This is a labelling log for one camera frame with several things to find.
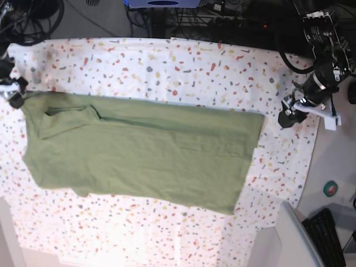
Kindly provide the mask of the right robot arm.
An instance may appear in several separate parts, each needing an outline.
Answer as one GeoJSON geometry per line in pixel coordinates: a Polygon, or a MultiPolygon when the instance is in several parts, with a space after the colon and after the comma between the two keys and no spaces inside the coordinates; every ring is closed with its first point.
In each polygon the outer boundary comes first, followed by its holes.
{"type": "Polygon", "coordinates": [[[28,82],[23,77],[11,77],[14,58],[8,54],[8,47],[15,43],[10,40],[14,27],[27,19],[31,8],[31,1],[1,1],[1,97],[15,109],[24,104],[28,82]]]}

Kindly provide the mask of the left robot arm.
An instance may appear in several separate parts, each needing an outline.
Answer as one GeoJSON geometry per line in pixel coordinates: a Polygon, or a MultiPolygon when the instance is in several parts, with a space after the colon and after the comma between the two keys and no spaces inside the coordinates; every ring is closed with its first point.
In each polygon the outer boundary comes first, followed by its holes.
{"type": "Polygon", "coordinates": [[[298,69],[287,59],[282,37],[275,33],[275,44],[281,59],[293,72],[309,77],[303,84],[294,82],[292,93],[281,101],[278,123],[291,128],[312,113],[324,120],[327,130],[335,131],[342,124],[333,94],[347,77],[355,76],[355,24],[340,23],[333,1],[293,1],[303,26],[306,41],[311,45],[315,61],[312,66],[298,69]]]}

